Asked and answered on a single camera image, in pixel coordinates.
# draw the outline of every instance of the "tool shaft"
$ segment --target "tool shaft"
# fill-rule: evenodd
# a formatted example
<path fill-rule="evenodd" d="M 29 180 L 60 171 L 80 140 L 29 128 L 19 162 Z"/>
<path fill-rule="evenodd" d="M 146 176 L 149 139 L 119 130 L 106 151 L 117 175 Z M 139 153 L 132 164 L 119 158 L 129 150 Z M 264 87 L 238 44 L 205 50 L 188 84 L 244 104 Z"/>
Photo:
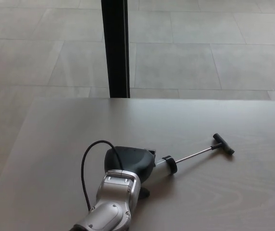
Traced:
<path fill-rule="evenodd" d="M 188 159 L 190 159 L 190 158 L 192 158 L 192 157 L 195 157 L 195 156 L 197 156 L 197 155 L 199 155 L 199 154 L 205 153 L 205 152 L 207 152 L 207 151 L 209 151 L 209 150 L 211 150 L 211 149 L 212 149 L 212 148 L 210 147 L 210 148 L 207 148 L 207 149 L 205 149 L 205 150 L 203 150 L 203 151 L 200 151 L 200 152 L 198 152 L 198 153 L 195 153 L 195 154 L 193 154 L 193 155 L 187 156 L 187 157 L 185 157 L 185 158 L 183 158 L 183 159 L 177 160 L 177 161 L 176 161 L 176 164 L 178 164 L 178 163 L 180 163 L 180 162 L 183 162 L 183 161 L 185 161 L 185 160 L 188 160 Z"/>

